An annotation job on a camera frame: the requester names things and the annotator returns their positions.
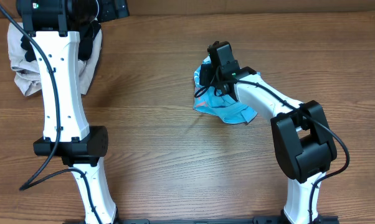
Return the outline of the light blue printed t-shirt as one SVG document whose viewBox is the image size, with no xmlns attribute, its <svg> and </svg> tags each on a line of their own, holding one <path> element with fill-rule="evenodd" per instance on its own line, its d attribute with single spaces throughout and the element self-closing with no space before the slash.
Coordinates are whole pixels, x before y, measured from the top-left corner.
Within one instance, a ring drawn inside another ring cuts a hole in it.
<svg viewBox="0 0 375 224">
<path fill-rule="evenodd" d="M 250 123 L 258 113 L 251 107 L 236 102 L 229 95 L 216 96 L 214 87 L 194 99 L 193 109 L 219 117 L 226 124 Z"/>
</svg>

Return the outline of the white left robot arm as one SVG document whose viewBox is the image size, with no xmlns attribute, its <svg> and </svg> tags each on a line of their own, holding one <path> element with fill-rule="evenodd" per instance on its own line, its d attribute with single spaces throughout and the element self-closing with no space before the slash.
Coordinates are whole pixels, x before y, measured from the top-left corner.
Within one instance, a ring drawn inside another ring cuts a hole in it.
<svg viewBox="0 0 375 224">
<path fill-rule="evenodd" d="M 108 131 L 91 126 L 82 105 L 78 78 L 79 28 L 100 11 L 97 1 L 17 1 L 23 34 L 39 66 L 44 101 L 43 136 L 34 152 L 48 161 L 60 157 L 78 185 L 84 223 L 120 223 L 104 170 Z"/>
</svg>

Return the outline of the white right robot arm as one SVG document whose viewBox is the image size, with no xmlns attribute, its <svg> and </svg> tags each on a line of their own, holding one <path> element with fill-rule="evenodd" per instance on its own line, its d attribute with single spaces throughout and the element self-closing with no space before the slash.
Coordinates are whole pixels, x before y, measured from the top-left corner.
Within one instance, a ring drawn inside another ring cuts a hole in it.
<svg viewBox="0 0 375 224">
<path fill-rule="evenodd" d="M 194 74 L 195 108 L 225 123 L 250 122 L 256 115 L 271 125 L 275 157 L 288 178 L 287 201 L 278 216 L 254 223 L 338 223 L 317 211 L 320 186 L 337 158 L 333 134 L 316 101 L 302 103 L 280 93 L 250 67 L 241 67 L 228 42 L 216 41 Z"/>
</svg>

